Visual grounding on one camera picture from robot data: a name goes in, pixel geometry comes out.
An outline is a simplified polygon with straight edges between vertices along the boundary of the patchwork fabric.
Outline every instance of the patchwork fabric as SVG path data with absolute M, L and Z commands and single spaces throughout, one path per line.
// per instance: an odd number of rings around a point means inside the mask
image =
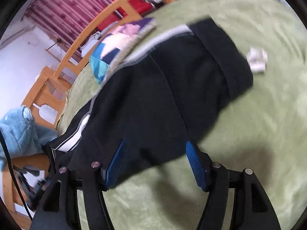
M 155 26 L 153 18 L 144 18 L 118 26 L 106 35 L 90 56 L 90 65 L 97 82 L 100 84 L 109 66 L 121 62 Z

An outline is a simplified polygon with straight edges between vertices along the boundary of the red cushion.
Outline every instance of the red cushion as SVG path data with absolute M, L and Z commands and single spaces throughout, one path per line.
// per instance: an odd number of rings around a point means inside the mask
M 139 13 L 142 14 L 150 9 L 152 9 L 151 4 L 146 3 L 142 0 L 129 0 L 129 4 Z M 119 13 L 122 14 L 123 17 L 127 16 L 127 13 L 122 9 L 118 8 Z
M 114 14 L 110 14 L 106 19 L 104 19 L 98 26 L 98 30 L 102 31 L 104 30 L 107 26 L 109 26 L 111 23 L 119 21 L 120 19 Z

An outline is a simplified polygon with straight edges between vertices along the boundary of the black garment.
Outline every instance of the black garment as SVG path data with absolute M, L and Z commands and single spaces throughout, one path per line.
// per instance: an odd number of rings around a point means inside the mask
M 78 146 L 57 158 L 70 170 L 99 161 L 104 148 L 125 141 L 125 174 L 178 158 L 198 141 L 219 111 L 253 84 L 247 61 L 212 19 L 190 25 L 117 71 L 97 95 Z M 76 129 L 90 101 L 59 146 Z

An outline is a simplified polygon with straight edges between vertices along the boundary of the blue fleece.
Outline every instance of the blue fleece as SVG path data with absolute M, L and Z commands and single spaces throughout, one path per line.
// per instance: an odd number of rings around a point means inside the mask
M 33 117 L 24 116 L 26 106 L 8 111 L 0 120 L 0 130 L 11 158 L 41 153 L 41 145 L 58 137 L 58 133 L 35 123 Z M 3 170 L 6 158 L 0 144 L 0 170 Z

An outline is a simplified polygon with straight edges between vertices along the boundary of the green blanket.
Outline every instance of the green blanket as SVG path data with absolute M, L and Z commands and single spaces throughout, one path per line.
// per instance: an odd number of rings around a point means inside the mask
M 282 229 L 291 229 L 307 206 L 305 27 L 291 8 L 274 0 L 177 0 L 149 16 L 158 27 L 143 42 L 211 16 L 243 55 L 251 46 L 267 51 L 265 74 L 254 75 L 254 87 L 221 112 L 199 147 L 229 169 L 251 168 Z M 98 88 L 88 65 L 69 92 L 57 128 L 61 134 Z M 183 156 L 131 177 L 104 197 L 115 229 L 186 230 L 196 229 L 207 194 Z M 82 191 L 78 198 L 82 229 L 88 229 Z M 223 229 L 229 227 L 232 202 L 230 191 Z

